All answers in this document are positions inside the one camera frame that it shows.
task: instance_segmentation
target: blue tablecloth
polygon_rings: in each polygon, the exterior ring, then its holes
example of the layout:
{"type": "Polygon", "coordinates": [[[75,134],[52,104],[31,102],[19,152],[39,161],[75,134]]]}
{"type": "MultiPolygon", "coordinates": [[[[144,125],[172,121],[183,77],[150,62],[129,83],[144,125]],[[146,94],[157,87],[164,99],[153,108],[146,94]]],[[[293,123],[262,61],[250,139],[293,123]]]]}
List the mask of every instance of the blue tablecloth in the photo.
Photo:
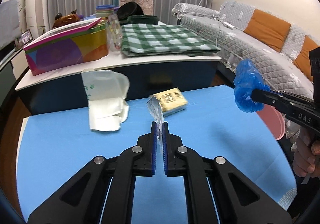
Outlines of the blue tablecloth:
{"type": "MultiPolygon", "coordinates": [[[[296,187],[291,168],[272,134],[256,113],[241,112],[226,86],[184,92],[185,110],[165,118],[169,131],[201,156],[224,156],[279,202],[296,187]]],[[[21,141],[17,189],[24,218],[96,155],[119,155],[150,132],[148,99],[129,101],[128,119],[117,132],[89,129],[88,108],[31,116],[21,141]]],[[[132,224],[187,223],[183,179],[163,174],[138,177],[132,224]]]]}

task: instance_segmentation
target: white countertop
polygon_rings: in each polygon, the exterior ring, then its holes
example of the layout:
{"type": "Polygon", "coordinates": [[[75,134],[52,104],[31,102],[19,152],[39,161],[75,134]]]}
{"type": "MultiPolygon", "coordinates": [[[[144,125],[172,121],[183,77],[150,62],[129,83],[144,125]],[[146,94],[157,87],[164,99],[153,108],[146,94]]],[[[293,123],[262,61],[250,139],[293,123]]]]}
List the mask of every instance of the white countertop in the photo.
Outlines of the white countertop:
{"type": "Polygon", "coordinates": [[[26,87],[36,85],[38,83],[50,81],[53,79],[61,78],[64,76],[74,75],[81,73],[85,69],[103,70],[116,68],[121,66],[145,64],[145,63],[157,63],[157,62],[183,62],[183,61],[220,61],[219,56],[187,56],[187,55],[150,55],[150,56],[134,56],[127,57],[115,48],[109,50],[109,54],[102,57],[99,60],[92,62],[84,62],[64,68],[56,69],[53,71],[45,72],[36,76],[33,76],[29,70],[25,76],[21,79],[16,87],[17,90],[24,89],[26,87]]]}

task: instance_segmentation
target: yellow package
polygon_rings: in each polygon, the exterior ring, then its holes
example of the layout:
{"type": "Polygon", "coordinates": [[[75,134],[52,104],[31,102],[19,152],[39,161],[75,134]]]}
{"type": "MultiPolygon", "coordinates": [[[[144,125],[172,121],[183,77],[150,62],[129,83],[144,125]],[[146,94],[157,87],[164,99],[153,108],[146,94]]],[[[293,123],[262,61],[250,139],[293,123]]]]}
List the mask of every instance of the yellow package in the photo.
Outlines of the yellow package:
{"type": "Polygon", "coordinates": [[[159,92],[152,96],[156,97],[159,100],[159,104],[161,106],[164,117],[177,111],[183,110],[188,104],[188,101],[185,99],[178,88],[159,92]]]}

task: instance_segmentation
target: white power strip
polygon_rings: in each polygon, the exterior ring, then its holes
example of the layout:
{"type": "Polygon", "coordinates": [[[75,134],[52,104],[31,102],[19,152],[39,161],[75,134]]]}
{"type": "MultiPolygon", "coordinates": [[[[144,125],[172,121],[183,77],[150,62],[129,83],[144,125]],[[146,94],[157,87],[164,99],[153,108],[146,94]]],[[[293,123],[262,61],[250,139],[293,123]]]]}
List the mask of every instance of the white power strip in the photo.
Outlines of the white power strip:
{"type": "Polygon", "coordinates": [[[223,25],[224,25],[225,27],[230,28],[230,29],[234,29],[234,28],[235,28],[235,26],[231,25],[231,24],[228,23],[228,22],[224,22],[223,25]]]}

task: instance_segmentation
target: checkered cloth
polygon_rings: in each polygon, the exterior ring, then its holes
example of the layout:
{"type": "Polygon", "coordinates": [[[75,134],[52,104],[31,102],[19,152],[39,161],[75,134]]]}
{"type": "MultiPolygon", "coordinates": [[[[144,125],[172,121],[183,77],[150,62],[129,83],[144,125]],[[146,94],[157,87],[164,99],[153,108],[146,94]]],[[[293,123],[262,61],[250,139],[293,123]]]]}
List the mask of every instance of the checkered cloth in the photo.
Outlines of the checkered cloth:
{"type": "Polygon", "coordinates": [[[220,50],[183,26],[130,24],[122,26],[121,49],[127,56],[188,54],[210,55],[220,50]]]}

